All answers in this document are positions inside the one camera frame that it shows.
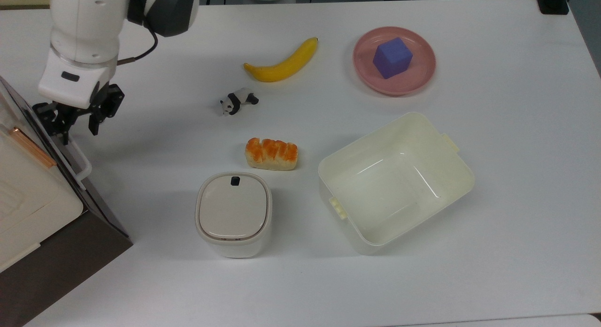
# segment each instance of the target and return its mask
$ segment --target panda figurine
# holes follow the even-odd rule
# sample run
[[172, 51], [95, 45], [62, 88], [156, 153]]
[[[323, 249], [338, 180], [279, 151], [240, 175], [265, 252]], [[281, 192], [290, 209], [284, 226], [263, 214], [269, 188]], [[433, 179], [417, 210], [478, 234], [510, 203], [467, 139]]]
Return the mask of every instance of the panda figurine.
[[222, 100], [220, 102], [221, 108], [223, 109], [223, 114], [228, 116], [237, 113], [240, 110], [240, 105], [255, 105], [259, 102], [259, 100], [249, 88], [242, 88], [232, 92], [231, 94], [228, 94], [225, 101]]

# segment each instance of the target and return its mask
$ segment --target white storage box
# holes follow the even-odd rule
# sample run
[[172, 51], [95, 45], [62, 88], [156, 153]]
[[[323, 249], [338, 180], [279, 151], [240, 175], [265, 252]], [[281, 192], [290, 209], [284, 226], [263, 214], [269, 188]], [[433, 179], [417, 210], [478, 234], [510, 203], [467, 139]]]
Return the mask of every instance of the white storage box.
[[322, 160], [320, 179], [355, 250], [376, 252], [472, 190], [457, 151], [409, 113]]
[[196, 228], [217, 253], [247, 258], [261, 252], [271, 234], [272, 196], [251, 173], [219, 173], [198, 192]]

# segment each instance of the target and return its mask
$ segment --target black button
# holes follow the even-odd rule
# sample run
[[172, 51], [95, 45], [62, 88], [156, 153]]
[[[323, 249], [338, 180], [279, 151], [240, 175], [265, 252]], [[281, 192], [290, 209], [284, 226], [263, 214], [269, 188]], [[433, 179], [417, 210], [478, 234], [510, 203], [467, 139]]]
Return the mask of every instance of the black button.
[[79, 81], [79, 76], [72, 74], [72, 73], [68, 73], [68, 72], [62, 72], [61, 75], [62, 78], [64, 79], [69, 79], [69, 81], [73, 81], [73, 82], [77, 82]]

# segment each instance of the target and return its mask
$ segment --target toy bread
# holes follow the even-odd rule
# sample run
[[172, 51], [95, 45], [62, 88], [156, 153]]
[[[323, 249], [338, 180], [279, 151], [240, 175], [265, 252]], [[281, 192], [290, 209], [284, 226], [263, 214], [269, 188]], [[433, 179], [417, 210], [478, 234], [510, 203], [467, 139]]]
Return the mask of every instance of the toy bread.
[[251, 138], [245, 150], [247, 163], [253, 168], [288, 171], [298, 160], [298, 147], [273, 139]]

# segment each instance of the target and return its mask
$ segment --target yellow banana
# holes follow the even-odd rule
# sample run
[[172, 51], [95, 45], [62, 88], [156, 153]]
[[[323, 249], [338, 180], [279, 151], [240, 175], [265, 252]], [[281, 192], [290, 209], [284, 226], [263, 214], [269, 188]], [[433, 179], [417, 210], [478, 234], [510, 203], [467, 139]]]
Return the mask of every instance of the yellow banana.
[[317, 37], [309, 38], [294, 51], [290, 57], [279, 64], [270, 67], [255, 67], [245, 63], [244, 69], [247, 70], [258, 81], [276, 82], [288, 78], [298, 72], [311, 60], [317, 50]]

